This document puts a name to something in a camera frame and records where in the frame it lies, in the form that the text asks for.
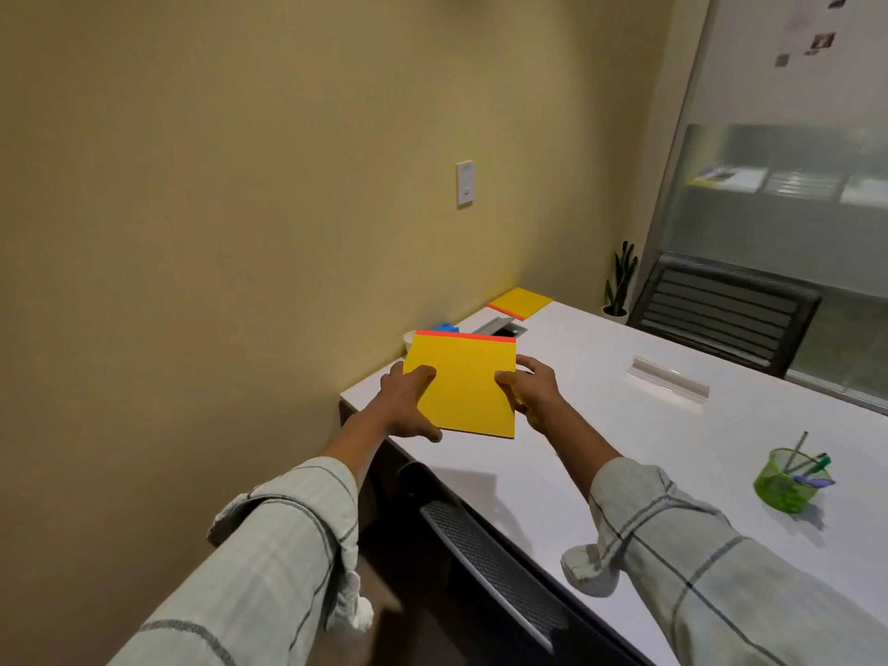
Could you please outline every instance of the light switch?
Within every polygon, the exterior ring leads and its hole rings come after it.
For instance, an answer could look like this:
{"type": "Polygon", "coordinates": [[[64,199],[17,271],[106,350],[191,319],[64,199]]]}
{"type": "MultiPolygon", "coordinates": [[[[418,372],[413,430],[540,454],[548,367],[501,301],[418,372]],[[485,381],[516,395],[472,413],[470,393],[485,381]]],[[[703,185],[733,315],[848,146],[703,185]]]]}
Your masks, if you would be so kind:
{"type": "Polygon", "coordinates": [[[475,162],[463,161],[456,165],[456,204],[468,205],[475,200],[475,162]]]}

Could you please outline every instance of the paper cup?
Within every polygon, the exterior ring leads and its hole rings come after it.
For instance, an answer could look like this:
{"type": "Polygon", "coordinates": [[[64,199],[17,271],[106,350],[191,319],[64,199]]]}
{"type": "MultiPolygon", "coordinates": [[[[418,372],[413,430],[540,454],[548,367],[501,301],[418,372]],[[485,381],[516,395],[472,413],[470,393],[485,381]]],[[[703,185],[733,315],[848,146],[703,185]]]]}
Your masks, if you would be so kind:
{"type": "Polygon", "coordinates": [[[410,347],[413,345],[413,338],[416,336],[416,330],[408,332],[404,335],[404,354],[410,352],[410,347]]]}

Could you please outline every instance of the glass wall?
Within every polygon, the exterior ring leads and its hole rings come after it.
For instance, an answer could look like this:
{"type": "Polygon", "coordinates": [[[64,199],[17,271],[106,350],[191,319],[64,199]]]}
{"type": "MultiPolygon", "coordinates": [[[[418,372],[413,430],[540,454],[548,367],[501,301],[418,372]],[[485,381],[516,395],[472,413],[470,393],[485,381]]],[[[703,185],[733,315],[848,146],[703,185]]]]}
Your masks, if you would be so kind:
{"type": "Polygon", "coordinates": [[[659,248],[822,286],[788,379],[888,411],[888,135],[688,127],[659,248]]]}

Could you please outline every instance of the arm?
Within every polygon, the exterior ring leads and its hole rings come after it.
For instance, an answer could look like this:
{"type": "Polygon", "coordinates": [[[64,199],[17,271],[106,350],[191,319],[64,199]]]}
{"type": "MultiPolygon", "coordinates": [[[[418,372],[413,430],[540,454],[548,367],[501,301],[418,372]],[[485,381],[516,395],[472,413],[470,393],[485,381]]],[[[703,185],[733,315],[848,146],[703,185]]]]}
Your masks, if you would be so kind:
{"type": "Polygon", "coordinates": [[[597,545],[568,551],[567,580],[607,596],[625,571],[685,664],[884,663],[888,629],[827,584],[737,533],[657,467],[622,458],[558,391],[554,372],[496,380],[549,438],[587,497],[597,545]]]}
{"type": "Polygon", "coordinates": [[[336,620],[366,628],[372,611],[358,596],[354,572],[359,487],[388,435],[440,439],[440,431],[416,409],[434,369],[406,376],[401,369],[396,363],[373,402],[349,419],[320,456],[222,511],[210,529],[218,549],[111,664],[298,665],[308,658],[325,616],[327,626],[336,620]],[[331,584],[337,560],[344,573],[331,584]]]}

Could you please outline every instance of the sticky note pad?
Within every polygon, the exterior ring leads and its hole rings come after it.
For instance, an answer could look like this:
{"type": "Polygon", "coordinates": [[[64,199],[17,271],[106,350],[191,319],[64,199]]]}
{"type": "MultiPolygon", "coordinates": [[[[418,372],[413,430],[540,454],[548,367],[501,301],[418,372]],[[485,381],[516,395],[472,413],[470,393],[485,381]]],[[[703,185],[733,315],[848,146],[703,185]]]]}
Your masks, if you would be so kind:
{"type": "Polygon", "coordinates": [[[507,336],[421,330],[404,373],[424,364],[438,370],[419,410],[439,428],[513,438],[515,412],[494,374],[515,370],[515,352],[515,339],[507,336]]]}
{"type": "Polygon", "coordinates": [[[515,288],[502,296],[498,296],[487,305],[495,311],[511,315],[518,320],[526,320],[550,301],[551,299],[548,296],[528,292],[522,288],[515,288]]]}

